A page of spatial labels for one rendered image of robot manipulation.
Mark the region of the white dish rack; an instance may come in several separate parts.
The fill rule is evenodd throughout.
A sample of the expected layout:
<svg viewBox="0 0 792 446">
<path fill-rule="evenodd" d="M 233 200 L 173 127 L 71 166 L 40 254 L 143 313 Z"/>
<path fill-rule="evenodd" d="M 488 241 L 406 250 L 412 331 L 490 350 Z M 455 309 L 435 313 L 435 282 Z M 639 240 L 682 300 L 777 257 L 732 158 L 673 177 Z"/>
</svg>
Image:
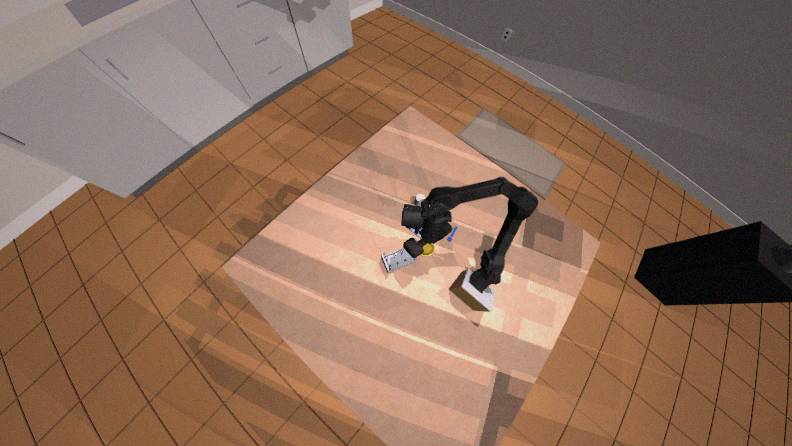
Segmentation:
<svg viewBox="0 0 792 446">
<path fill-rule="evenodd" d="M 390 273 L 394 270 L 397 270 L 399 268 L 402 268 L 406 265 L 409 265 L 417 261 L 416 258 L 412 258 L 404 248 L 389 253 L 385 256 L 383 256 L 382 253 L 381 259 L 383 261 L 387 273 Z"/>
</svg>

